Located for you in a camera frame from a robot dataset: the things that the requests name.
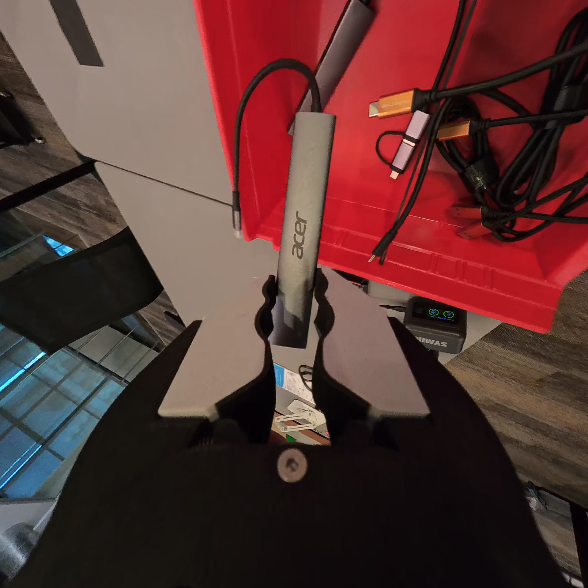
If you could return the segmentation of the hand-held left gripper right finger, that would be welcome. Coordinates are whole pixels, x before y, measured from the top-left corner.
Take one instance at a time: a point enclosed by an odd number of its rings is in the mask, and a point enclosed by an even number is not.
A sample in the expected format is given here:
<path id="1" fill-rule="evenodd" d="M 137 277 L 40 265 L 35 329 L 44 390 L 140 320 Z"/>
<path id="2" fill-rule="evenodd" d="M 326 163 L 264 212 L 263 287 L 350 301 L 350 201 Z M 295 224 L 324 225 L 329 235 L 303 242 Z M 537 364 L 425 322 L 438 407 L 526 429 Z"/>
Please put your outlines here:
<path id="1" fill-rule="evenodd" d="M 424 419 L 430 408 L 386 310 L 332 269 L 315 278 L 319 335 L 313 397 L 331 440 L 349 423 L 368 429 L 383 419 Z"/>

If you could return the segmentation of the silver USB hub white tag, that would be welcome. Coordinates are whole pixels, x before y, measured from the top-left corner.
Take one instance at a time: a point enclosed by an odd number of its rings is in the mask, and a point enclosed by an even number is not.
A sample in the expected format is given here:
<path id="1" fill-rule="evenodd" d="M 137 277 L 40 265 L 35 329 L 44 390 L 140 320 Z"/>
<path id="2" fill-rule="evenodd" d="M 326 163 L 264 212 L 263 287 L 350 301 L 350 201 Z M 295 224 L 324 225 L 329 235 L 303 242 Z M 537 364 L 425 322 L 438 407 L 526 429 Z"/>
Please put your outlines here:
<path id="1" fill-rule="evenodd" d="M 348 1 L 315 69 L 321 106 L 329 103 L 376 16 L 371 1 Z"/>

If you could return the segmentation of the black charger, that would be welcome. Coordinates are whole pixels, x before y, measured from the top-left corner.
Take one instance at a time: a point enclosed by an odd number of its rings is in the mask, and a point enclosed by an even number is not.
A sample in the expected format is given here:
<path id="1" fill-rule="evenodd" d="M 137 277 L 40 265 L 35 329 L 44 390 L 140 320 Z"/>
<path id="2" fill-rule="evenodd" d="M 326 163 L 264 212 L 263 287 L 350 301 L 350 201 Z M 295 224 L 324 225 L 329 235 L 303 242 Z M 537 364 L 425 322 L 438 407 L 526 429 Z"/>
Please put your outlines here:
<path id="1" fill-rule="evenodd" d="M 406 304 L 404 326 L 427 349 L 459 354 L 467 336 L 467 312 L 435 300 L 414 296 Z"/>

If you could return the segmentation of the red plastic bin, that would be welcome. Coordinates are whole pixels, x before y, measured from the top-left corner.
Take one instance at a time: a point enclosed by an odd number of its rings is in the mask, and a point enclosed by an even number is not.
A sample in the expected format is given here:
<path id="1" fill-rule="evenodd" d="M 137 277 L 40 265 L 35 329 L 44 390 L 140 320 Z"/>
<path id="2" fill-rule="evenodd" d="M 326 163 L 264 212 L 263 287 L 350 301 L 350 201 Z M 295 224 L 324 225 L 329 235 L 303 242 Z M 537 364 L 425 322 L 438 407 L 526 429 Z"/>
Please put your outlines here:
<path id="1" fill-rule="evenodd" d="M 236 112 L 254 74 L 279 58 L 316 64 L 347 1 L 194 1 L 212 100 L 230 177 Z M 519 243 L 466 240 L 473 219 L 452 205 L 471 199 L 438 154 L 385 263 L 368 262 L 392 226 L 410 172 L 397 180 L 374 145 L 409 115 L 369 118 L 381 96 L 431 88 L 459 1 L 372 1 L 376 17 L 325 112 L 336 116 L 320 263 L 536 332 L 550 330 L 563 288 L 587 268 L 587 226 L 554 224 Z M 587 1 L 477 1 L 447 87 L 519 70 L 552 55 Z M 292 138 L 306 89 L 296 72 L 268 76 L 243 120 L 240 204 L 246 240 L 281 241 Z"/>

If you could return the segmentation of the black cable red plugs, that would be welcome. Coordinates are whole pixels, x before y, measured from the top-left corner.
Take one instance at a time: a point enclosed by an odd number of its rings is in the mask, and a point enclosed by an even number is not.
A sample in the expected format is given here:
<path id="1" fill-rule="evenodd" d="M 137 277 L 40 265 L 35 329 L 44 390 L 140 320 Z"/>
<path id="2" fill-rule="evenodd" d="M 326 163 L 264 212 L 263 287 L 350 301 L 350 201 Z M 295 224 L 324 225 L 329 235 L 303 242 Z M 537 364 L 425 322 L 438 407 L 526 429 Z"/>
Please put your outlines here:
<path id="1" fill-rule="evenodd" d="M 587 42 L 587 10 L 576 14 L 566 25 L 557 42 L 555 54 L 584 42 Z M 571 58 L 544 71 L 548 72 L 548 77 L 543 94 L 549 82 L 557 81 L 564 84 L 587 81 L 587 54 Z M 505 107 L 483 97 L 481 93 L 475 93 L 445 99 L 442 118 L 447 113 L 452 100 L 463 97 L 471 97 L 477 103 L 484 118 L 503 119 L 514 116 L 514 113 Z M 531 185 L 520 187 L 515 194 L 510 192 L 505 199 L 503 198 L 503 185 L 499 185 L 499 191 L 495 196 L 488 195 L 486 192 L 479 194 L 470 192 L 473 198 L 472 204 L 454 205 L 452 208 L 454 216 L 474 220 L 474 224 L 462 229 L 460 236 L 464 239 L 474 239 L 489 234 L 501 242 L 515 243 L 529 239 L 554 224 L 586 225 L 587 214 L 578 215 L 576 211 L 587 202 L 587 172 L 562 187 L 544 193 L 556 171 L 560 144 L 564 134 L 571 127 L 579 126 L 584 120 L 567 127 L 564 131 L 559 131 L 558 136 L 561 139 L 555 168 L 544 186 L 539 186 L 541 178 L 537 175 L 533 178 Z"/>

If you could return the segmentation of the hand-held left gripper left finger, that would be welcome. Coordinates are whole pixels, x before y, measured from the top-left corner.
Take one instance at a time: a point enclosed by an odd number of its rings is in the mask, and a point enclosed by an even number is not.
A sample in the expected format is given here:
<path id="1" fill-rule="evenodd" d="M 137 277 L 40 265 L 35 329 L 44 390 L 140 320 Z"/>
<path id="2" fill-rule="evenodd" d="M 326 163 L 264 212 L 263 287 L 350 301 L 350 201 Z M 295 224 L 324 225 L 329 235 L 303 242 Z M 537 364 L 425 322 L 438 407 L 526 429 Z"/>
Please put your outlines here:
<path id="1" fill-rule="evenodd" d="M 233 420 L 248 440 L 267 440 L 275 411 L 269 343 L 275 276 L 256 277 L 202 320 L 158 414 Z"/>

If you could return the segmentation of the black cable orange plug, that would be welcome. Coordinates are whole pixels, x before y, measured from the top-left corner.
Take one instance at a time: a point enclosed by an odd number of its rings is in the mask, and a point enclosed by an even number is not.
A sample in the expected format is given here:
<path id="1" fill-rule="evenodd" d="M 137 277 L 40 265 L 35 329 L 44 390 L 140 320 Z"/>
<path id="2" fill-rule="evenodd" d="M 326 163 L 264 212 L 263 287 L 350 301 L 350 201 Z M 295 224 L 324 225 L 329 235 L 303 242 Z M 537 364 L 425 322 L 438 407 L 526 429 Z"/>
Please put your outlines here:
<path id="1" fill-rule="evenodd" d="M 383 119 L 391 116 L 411 114 L 418 110 L 422 111 L 431 104 L 436 104 L 441 100 L 481 93 L 514 84 L 544 70 L 549 70 L 551 67 L 566 62 L 571 58 L 584 56 L 586 54 L 587 42 L 584 42 L 520 70 L 483 82 L 441 90 L 430 89 L 423 91 L 415 88 L 409 91 L 385 95 L 377 101 L 370 103 L 369 117 L 376 116 Z"/>

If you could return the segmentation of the hub cable grey plug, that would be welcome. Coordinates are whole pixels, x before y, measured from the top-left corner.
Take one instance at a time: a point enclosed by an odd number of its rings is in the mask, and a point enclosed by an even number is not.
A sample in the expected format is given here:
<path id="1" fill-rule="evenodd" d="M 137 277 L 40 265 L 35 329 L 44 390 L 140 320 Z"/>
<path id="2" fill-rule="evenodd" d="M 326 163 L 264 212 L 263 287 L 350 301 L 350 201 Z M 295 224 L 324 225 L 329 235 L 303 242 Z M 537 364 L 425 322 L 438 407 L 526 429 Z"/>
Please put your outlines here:
<path id="1" fill-rule="evenodd" d="M 245 114 L 247 104 L 260 83 L 267 78 L 270 74 L 279 70 L 292 70 L 298 72 L 304 76 L 307 80 L 307 87 L 311 93 L 311 112 L 321 113 L 322 112 L 322 101 L 320 98 L 319 85 L 316 79 L 316 75 L 313 70 L 310 69 L 302 61 L 293 58 L 280 58 L 265 65 L 252 80 L 246 86 L 246 89 L 239 101 L 234 133 L 233 133 L 233 175 L 232 175 L 232 228 L 237 238 L 243 237 L 242 219 L 241 219 L 241 207 L 240 207 L 240 191 L 239 191 L 239 165 L 240 165 L 240 140 L 242 122 Z"/>

